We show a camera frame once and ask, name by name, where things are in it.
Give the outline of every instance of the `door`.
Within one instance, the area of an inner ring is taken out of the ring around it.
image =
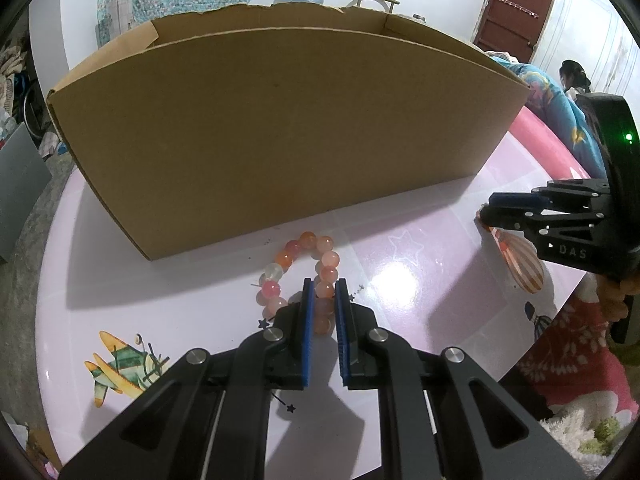
[[[509,52],[530,61],[551,0],[489,0],[474,43],[482,50]]]

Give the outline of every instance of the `black hair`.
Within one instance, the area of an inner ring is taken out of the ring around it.
[[[591,92],[591,81],[589,81],[584,69],[577,61],[571,59],[563,61],[560,67],[560,75],[564,76],[565,80],[571,77],[572,86],[584,88],[585,93]]]

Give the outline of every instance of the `white table surface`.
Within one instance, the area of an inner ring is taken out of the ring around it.
[[[530,190],[548,179],[507,134],[475,178],[148,262],[75,170],[50,229],[36,311],[38,379],[60,458],[68,461],[131,402],[109,390],[104,405],[94,405],[84,361],[95,362],[94,352],[112,359],[100,331],[132,346],[139,333],[170,363],[194,347],[235,348],[262,318],[255,286],[261,269],[305,230],[334,238],[340,276],[381,326],[426,351],[460,346],[500,378],[534,341],[525,302],[555,316],[583,272],[547,263],[542,290],[525,292],[474,216],[492,191]],[[281,280],[283,297],[316,275],[315,264],[309,256],[294,263]],[[332,338],[314,338],[311,377],[307,391],[282,393],[296,406],[293,414],[271,405],[266,478],[348,478],[377,467],[376,393],[342,387]]]

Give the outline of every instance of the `cardboard box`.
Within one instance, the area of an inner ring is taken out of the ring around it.
[[[153,260],[475,174],[528,92],[421,23],[300,3],[144,23],[47,102],[91,188]]]

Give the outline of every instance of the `metal screw head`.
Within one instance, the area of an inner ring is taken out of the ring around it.
[[[274,326],[270,326],[269,328],[266,328],[264,330],[264,332],[262,332],[262,336],[267,341],[271,341],[273,343],[273,342],[276,342],[276,341],[280,341],[280,339],[283,338],[284,333],[279,328],[276,328]]]
[[[444,351],[444,357],[447,358],[447,361],[451,361],[452,363],[461,363],[465,360],[465,353],[460,348],[452,346]]]
[[[383,343],[387,339],[389,339],[389,332],[387,332],[384,328],[372,328],[371,330],[369,330],[369,337],[376,343]]]
[[[187,352],[187,362],[190,365],[202,364],[207,358],[207,353],[202,348],[194,348]]]

